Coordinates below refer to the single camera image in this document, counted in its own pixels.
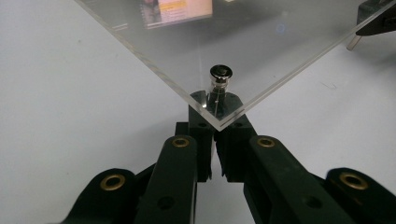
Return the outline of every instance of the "white surface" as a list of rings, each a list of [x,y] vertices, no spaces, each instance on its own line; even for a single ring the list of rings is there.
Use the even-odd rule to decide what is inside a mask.
[[[339,46],[247,113],[316,175],[396,193],[395,34]],[[158,158],[187,105],[73,1],[0,0],[0,223],[65,218],[97,174]],[[196,223],[253,223],[242,185],[199,185]]]

